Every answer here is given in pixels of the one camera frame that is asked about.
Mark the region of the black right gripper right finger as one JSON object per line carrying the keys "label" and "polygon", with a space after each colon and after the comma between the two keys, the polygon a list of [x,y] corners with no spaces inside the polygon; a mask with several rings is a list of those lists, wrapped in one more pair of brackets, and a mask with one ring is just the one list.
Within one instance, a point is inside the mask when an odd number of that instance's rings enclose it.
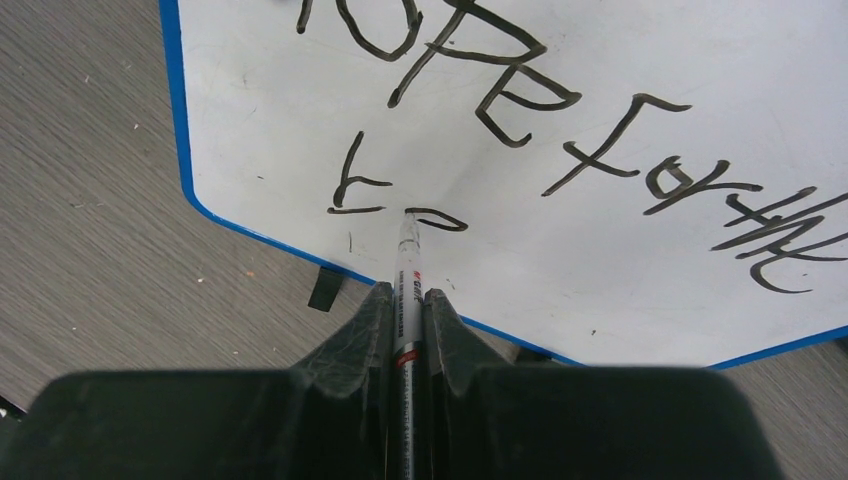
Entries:
{"label": "black right gripper right finger", "polygon": [[511,363],[447,295],[423,318],[438,479],[779,479],[745,396],[706,369]]}

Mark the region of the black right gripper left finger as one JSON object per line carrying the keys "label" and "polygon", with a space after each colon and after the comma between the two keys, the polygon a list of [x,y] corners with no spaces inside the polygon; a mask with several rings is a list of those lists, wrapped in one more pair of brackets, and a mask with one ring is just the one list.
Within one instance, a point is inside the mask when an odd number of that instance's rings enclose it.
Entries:
{"label": "black right gripper left finger", "polygon": [[5,479],[381,479],[392,289],[285,369],[76,372],[1,452]]}

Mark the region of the white black marker pen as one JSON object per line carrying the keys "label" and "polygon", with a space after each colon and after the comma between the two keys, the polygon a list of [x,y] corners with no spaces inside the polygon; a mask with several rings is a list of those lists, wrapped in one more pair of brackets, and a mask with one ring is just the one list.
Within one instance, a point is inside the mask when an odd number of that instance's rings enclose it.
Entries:
{"label": "white black marker pen", "polygon": [[397,244],[393,290],[391,422],[387,440],[387,476],[391,479],[429,477],[422,303],[420,234],[415,215],[407,212]]}

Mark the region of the blue framed whiteboard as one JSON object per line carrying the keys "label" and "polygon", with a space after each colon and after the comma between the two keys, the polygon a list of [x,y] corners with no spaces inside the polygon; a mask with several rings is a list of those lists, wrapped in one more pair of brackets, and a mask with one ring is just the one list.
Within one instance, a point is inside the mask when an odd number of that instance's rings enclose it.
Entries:
{"label": "blue framed whiteboard", "polygon": [[163,1],[183,191],[587,365],[847,332],[843,1]]}

